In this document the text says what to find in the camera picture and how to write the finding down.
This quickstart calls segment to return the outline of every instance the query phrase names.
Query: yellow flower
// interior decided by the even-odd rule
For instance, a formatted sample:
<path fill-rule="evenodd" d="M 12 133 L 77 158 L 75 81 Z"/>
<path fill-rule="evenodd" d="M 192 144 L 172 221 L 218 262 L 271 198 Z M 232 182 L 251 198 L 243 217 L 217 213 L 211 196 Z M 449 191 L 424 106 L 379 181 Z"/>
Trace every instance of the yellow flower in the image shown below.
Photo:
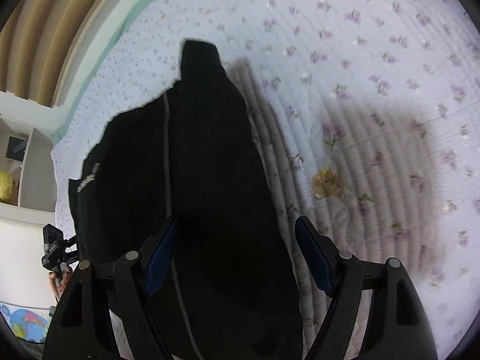
<path fill-rule="evenodd" d="M 317 199 L 339 196 L 342 191 L 340 177 L 329 168 L 323 168 L 314 175 L 311 187 Z"/>

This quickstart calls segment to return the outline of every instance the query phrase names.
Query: gray piping stripe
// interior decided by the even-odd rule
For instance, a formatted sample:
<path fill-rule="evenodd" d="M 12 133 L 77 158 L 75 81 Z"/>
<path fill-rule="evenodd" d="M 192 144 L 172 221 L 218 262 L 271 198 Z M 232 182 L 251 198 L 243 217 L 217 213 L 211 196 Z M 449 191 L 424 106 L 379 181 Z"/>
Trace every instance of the gray piping stripe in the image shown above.
<path fill-rule="evenodd" d="M 166 216 L 169 217 L 172 213 L 172 195 L 171 195 L 171 185 L 170 185 L 170 141 L 169 141 L 169 121 L 170 121 L 170 105 L 169 98 L 167 94 L 163 95 L 163 104 L 165 106 L 165 120 L 163 124 L 163 168 L 165 172 L 165 206 L 166 206 Z M 177 295 L 178 305 L 180 306 L 181 315 L 185 323 L 185 328 L 190 339 L 191 346 L 193 351 L 197 355 L 199 360 L 203 360 L 203 356 L 198 349 L 197 343 L 195 341 L 194 333 L 191 330 L 190 320 L 188 318 L 188 313 L 183 303 L 182 290 L 180 289 L 179 279 L 177 275 L 177 267 L 175 265 L 175 259 L 172 260 L 172 276 L 173 284 L 175 286 L 175 294 Z"/>

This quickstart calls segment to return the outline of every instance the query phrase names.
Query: yellow ball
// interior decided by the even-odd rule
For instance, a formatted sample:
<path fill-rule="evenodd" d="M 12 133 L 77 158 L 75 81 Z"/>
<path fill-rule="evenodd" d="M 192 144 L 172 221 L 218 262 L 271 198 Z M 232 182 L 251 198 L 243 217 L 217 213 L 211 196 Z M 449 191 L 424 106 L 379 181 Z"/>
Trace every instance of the yellow ball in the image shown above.
<path fill-rule="evenodd" d="M 9 202 L 15 195 L 15 181 L 10 173 L 6 171 L 0 172 L 0 200 Z"/>

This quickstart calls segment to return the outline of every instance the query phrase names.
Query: bed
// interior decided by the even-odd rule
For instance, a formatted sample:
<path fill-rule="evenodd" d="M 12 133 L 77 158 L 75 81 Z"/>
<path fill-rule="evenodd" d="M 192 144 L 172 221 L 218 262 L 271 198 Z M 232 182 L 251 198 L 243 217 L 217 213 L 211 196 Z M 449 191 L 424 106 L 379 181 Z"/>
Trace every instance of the bed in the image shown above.
<path fill-rule="evenodd" d="M 305 350 L 328 299 L 294 242 L 300 214 L 363 260 L 398 257 L 446 358 L 480 309 L 480 36 L 459 1 L 153 0 L 52 152 L 66 236 L 68 179 L 114 115 L 179 77 L 186 37 L 217 45 L 250 109 L 301 294 Z M 340 197 L 315 194 L 324 167 L 339 175 Z M 346 358 L 359 351 L 368 304 L 366 293 Z"/>

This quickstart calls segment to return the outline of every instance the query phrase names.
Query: yellow object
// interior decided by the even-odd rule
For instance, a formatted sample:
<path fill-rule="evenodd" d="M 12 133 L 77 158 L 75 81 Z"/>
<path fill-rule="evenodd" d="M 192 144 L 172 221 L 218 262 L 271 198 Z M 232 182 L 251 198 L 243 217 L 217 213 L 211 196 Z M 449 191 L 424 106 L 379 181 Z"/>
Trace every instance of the yellow object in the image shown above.
<path fill-rule="evenodd" d="M 10 173 L 6 171 L 0 172 L 0 200 L 9 202 L 15 195 L 15 181 Z"/>
<path fill-rule="evenodd" d="M 342 192 L 340 178 L 329 168 L 323 168 L 314 175 L 311 187 L 317 199 L 339 196 Z"/>

